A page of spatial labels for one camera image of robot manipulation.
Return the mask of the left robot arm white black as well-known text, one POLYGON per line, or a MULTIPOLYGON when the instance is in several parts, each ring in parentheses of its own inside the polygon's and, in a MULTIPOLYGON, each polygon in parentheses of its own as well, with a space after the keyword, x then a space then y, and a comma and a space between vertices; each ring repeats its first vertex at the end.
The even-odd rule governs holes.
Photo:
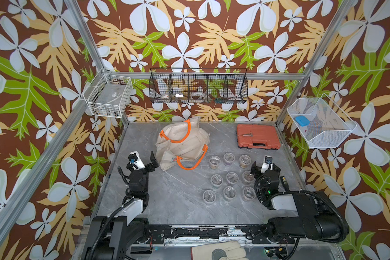
POLYGON ((148 219, 139 218, 149 203, 149 173, 159 167, 155 154, 151 152, 150 162, 144 164, 137 151, 128 156, 125 175, 122 168, 118 173, 126 184, 125 197, 121 205, 107 216, 96 216, 91 221, 82 260, 131 260, 128 248, 137 241, 150 239, 148 219))

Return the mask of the beige canvas bag orange handles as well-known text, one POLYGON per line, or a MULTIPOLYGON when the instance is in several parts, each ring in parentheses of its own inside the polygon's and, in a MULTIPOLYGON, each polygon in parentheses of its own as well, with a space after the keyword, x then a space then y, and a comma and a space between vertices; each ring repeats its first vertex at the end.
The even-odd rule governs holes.
POLYGON ((156 141, 156 159, 167 171, 179 166, 185 171, 196 169, 207 154, 210 134, 200 126, 200 117, 165 126, 156 141))

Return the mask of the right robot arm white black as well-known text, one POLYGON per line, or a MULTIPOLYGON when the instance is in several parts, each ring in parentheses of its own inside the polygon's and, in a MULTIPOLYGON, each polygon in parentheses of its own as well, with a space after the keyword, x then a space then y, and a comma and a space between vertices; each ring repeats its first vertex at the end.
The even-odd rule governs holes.
POLYGON ((324 192, 291 191, 272 157, 261 166, 254 162, 250 174, 259 202, 269 210, 295 211, 295 217, 270 218, 265 236, 277 243, 285 238, 307 238, 326 243, 339 243, 349 234, 349 225, 324 192))

